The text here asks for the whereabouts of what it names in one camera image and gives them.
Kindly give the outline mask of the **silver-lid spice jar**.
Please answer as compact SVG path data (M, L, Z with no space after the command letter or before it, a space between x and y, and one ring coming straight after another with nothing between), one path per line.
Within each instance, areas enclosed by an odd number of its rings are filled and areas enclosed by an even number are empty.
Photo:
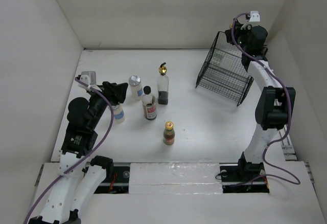
M130 86L132 97L137 101L141 100L143 96L141 78L137 75L133 75L129 78L128 83Z
M123 110L123 106L122 104L117 104L117 105L113 105L113 115L114 115L114 119L117 123L122 123L125 121L125 113Z

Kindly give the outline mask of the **black-cap soy sauce bottle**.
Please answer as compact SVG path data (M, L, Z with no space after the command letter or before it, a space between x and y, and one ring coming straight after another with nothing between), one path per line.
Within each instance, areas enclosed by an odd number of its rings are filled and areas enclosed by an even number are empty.
M154 120L157 117L156 98L151 92L150 86L143 88L142 104L144 116L147 120Z

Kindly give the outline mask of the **dark-liquid gold-spout glass bottle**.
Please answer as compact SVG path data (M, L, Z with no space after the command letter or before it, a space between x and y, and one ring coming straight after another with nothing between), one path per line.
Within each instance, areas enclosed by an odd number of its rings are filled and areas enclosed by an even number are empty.
M166 63L162 63L158 69L159 76L157 79L158 104L167 105L169 97L169 78L167 76Z

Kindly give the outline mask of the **small red sauce bottle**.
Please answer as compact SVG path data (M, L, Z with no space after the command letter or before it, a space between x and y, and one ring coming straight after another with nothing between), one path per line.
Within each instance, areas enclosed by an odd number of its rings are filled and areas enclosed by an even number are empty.
M165 129L163 132L163 142L166 145L172 145L175 141L174 124L171 121L165 123Z

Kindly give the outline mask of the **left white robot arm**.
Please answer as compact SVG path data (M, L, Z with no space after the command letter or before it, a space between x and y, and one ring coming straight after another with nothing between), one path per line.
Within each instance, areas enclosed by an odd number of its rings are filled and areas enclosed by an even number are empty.
M81 223L81 213L100 183L113 180L111 158L95 156L114 121L114 107L126 99L127 83L100 86L75 78L90 98L74 98L68 105L68 126L60 149L58 175L27 213L25 223Z

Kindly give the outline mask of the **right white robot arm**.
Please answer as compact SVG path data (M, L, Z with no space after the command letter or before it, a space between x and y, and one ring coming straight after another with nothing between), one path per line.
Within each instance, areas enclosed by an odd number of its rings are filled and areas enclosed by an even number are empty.
M241 51L243 67L261 91L255 109L256 128L248 147L236 165L220 167L223 185L238 187L266 177L267 150L275 143L273 138L278 131L290 124L296 91L282 84L269 67L265 28L241 24L234 19L225 34L227 42Z

